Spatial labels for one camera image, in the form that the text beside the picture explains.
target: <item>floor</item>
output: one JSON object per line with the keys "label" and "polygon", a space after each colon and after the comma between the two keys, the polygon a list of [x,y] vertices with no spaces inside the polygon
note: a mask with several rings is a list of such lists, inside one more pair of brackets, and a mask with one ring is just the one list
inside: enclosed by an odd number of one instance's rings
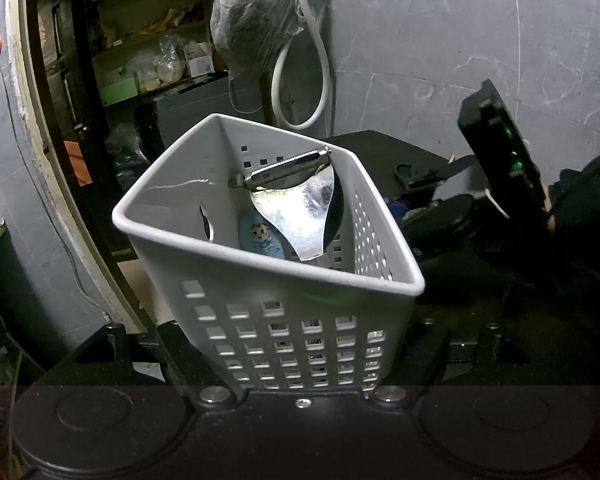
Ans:
{"label": "floor", "polygon": [[164,298],[155,290],[154,284],[149,279],[140,260],[131,260],[118,264],[125,275],[134,294],[140,300],[140,305],[158,325],[173,319],[173,314]]}

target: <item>wire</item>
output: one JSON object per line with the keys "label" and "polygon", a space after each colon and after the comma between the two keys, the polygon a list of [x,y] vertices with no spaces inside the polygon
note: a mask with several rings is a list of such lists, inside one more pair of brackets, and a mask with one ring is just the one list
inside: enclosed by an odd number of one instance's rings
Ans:
{"label": "wire", "polygon": [[2,75],[1,67],[0,67],[0,80],[2,81],[2,88],[4,88],[4,97],[7,101],[7,110],[9,111],[9,118],[11,120],[11,131],[13,132],[13,139],[16,142],[16,147],[18,149],[18,153],[20,154],[20,158],[22,160],[22,163],[24,164],[24,168],[27,171],[29,178],[31,179],[31,183],[33,184],[33,189],[36,190],[36,194],[38,195],[38,198],[40,199],[40,202],[42,203],[42,208],[45,211],[46,217],[48,218],[49,223],[51,224],[51,227],[56,232],[56,235],[58,236],[60,243],[64,247],[64,251],[66,252],[66,255],[69,257],[69,262],[71,263],[71,269],[74,272],[75,285],[77,286],[80,294],[82,294],[87,301],[89,301],[91,304],[96,306],[97,309],[102,310],[102,307],[99,304],[97,304],[95,301],[93,301],[89,297],[89,295],[86,293],[86,291],[84,290],[82,282],[80,281],[80,275],[78,274],[78,267],[77,267],[77,264],[75,263],[74,254],[71,252],[71,249],[64,241],[64,238],[62,238],[62,236],[60,235],[60,231],[58,231],[58,228],[56,227],[56,224],[53,221],[51,213],[49,212],[49,209],[46,206],[45,199],[42,197],[42,193],[40,193],[40,191],[38,190],[38,186],[36,185],[36,179],[33,177],[31,172],[29,171],[29,166],[27,165],[27,161],[25,160],[24,154],[22,153],[22,149],[20,148],[20,143],[18,142],[18,134],[16,133],[16,124],[13,120],[13,112],[11,111],[11,100],[9,99],[9,91],[7,90],[7,83],[5,82],[4,76]]}
{"label": "wire", "polygon": [[491,203],[492,203],[494,206],[496,206],[496,209],[502,213],[502,216],[504,216],[504,218],[506,218],[506,219],[509,219],[509,218],[510,218],[510,216],[504,212],[504,209],[500,207],[500,204],[498,204],[498,203],[496,202],[496,199],[494,199],[494,197],[493,197],[493,196],[491,196],[491,191],[489,190],[489,188],[488,188],[488,187],[484,189],[484,193],[485,193],[485,195],[487,196],[487,198],[489,199],[489,201],[490,201],[490,202],[491,202]]}
{"label": "wire", "polygon": [[229,74],[229,77],[227,77],[227,79],[229,80],[229,101],[231,101],[231,106],[234,107],[234,110],[236,112],[238,112],[239,114],[249,115],[262,110],[262,104],[259,107],[257,107],[253,112],[243,112],[242,110],[238,110],[238,108],[235,107],[234,97],[232,96],[233,89],[231,88],[231,74]]}
{"label": "wire", "polygon": [[22,364],[22,349],[18,352],[18,361],[16,362],[16,371],[13,375],[13,387],[11,389],[11,407],[9,408],[9,480],[13,480],[13,430],[11,419],[13,417],[13,407],[16,404],[16,391],[18,389],[18,376],[20,375],[20,365]]}

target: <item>screw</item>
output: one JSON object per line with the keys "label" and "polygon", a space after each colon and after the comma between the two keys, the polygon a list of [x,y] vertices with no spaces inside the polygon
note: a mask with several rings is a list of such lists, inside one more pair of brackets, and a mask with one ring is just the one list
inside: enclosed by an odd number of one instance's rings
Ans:
{"label": "screw", "polygon": [[404,400],[407,392],[400,386],[380,386],[374,391],[374,396],[382,402],[394,403]]}
{"label": "screw", "polygon": [[224,386],[208,386],[200,391],[200,400],[207,404],[220,404],[231,398],[231,390]]}
{"label": "screw", "polygon": [[296,399],[296,408],[304,410],[311,406],[314,402],[311,399]]}

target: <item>white cord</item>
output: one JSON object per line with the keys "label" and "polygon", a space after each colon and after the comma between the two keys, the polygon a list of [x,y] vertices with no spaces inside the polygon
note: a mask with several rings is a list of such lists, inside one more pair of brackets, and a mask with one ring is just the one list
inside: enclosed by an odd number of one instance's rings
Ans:
{"label": "white cord", "polygon": [[262,110],[262,104],[259,107],[257,107],[253,112],[243,112],[242,110],[238,110],[238,108],[235,107],[235,103],[234,103],[234,96],[233,96],[234,90],[231,86],[231,74],[229,74],[227,79],[229,80],[229,101],[231,101],[231,106],[234,107],[234,110],[236,112],[238,112],[239,114],[249,115],[249,114],[254,114],[254,113]]}
{"label": "white cord", "polygon": [[327,51],[324,47],[324,43],[322,42],[322,38],[320,37],[320,27],[318,26],[318,23],[311,12],[309,1],[298,0],[298,2],[300,3],[300,9],[302,10],[302,15],[306,20],[309,33],[314,40],[315,48],[318,51],[318,57],[320,58],[320,68],[322,70],[322,94],[320,95],[320,101],[318,102],[315,112],[304,123],[291,124],[286,120],[285,115],[282,113],[282,108],[280,107],[280,82],[282,79],[282,69],[285,66],[286,55],[289,53],[289,48],[291,47],[291,42],[293,41],[292,38],[280,51],[278,60],[276,61],[276,66],[273,69],[273,79],[271,81],[271,105],[273,108],[273,113],[281,126],[285,126],[292,130],[305,130],[318,120],[324,111],[324,107],[327,105],[327,98],[329,96],[331,86],[331,76]]}
{"label": "white cord", "polygon": [[504,218],[509,219],[510,216],[508,214],[505,213],[504,209],[500,207],[500,204],[498,204],[496,202],[496,199],[494,199],[494,197],[491,195],[491,191],[489,190],[489,188],[485,188],[484,190],[485,195],[487,196],[487,198],[489,199],[489,201],[496,206],[496,209],[498,211],[500,211],[502,213],[502,216],[504,216]]}
{"label": "white cord", "polygon": [[69,257],[69,262],[71,263],[71,268],[72,268],[72,271],[74,272],[75,285],[78,287],[78,291],[80,292],[80,294],[82,294],[87,301],[89,301],[91,304],[96,306],[98,310],[102,310],[102,307],[99,304],[97,304],[95,301],[93,301],[89,297],[89,295],[85,292],[84,287],[82,286],[82,282],[80,281],[80,276],[78,275],[78,267],[75,263],[74,255],[71,252],[71,249],[69,249],[69,246],[64,241],[64,238],[62,238],[62,236],[60,235],[60,231],[58,231],[56,224],[54,224],[54,221],[51,217],[51,213],[49,212],[49,209],[46,208],[46,202],[45,202],[44,198],[42,198],[42,193],[40,193],[40,191],[38,190],[38,186],[36,186],[36,179],[33,178],[33,175],[29,171],[29,166],[27,165],[27,161],[25,160],[24,154],[22,153],[22,149],[20,148],[20,143],[18,142],[18,135],[16,134],[16,124],[13,120],[13,112],[11,111],[11,100],[9,99],[7,83],[4,81],[4,76],[2,75],[1,67],[0,67],[0,80],[2,81],[2,87],[4,88],[4,97],[7,101],[7,110],[9,111],[9,118],[11,120],[11,131],[13,132],[13,139],[16,141],[16,147],[18,149],[18,153],[20,153],[20,158],[22,160],[22,163],[24,164],[24,168],[27,171],[29,178],[31,179],[31,183],[33,184],[33,189],[36,190],[36,194],[38,195],[40,202],[42,202],[42,209],[45,210],[46,217],[48,218],[49,223],[51,224],[51,227],[56,232],[56,235],[58,235],[60,243],[64,247],[66,255]]}

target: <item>wooden door frame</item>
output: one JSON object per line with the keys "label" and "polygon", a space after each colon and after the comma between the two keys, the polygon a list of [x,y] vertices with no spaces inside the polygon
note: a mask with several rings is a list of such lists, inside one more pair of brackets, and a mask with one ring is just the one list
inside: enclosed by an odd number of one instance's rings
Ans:
{"label": "wooden door frame", "polygon": [[110,271],[84,224],[62,172],[62,165],[66,163],[62,158],[68,155],[54,149],[51,131],[58,126],[48,121],[50,115],[45,114],[45,109],[49,110],[50,105],[48,86],[46,89],[44,84],[38,87],[38,82],[42,81],[41,70],[46,78],[40,47],[38,9],[27,3],[27,0],[6,0],[6,30],[18,112],[25,122],[31,158],[38,171],[41,187],[55,211],[68,244],[104,298],[105,313],[111,320],[123,323],[128,332],[147,332],[154,326],[153,322],[139,304],[132,304],[127,299]]}

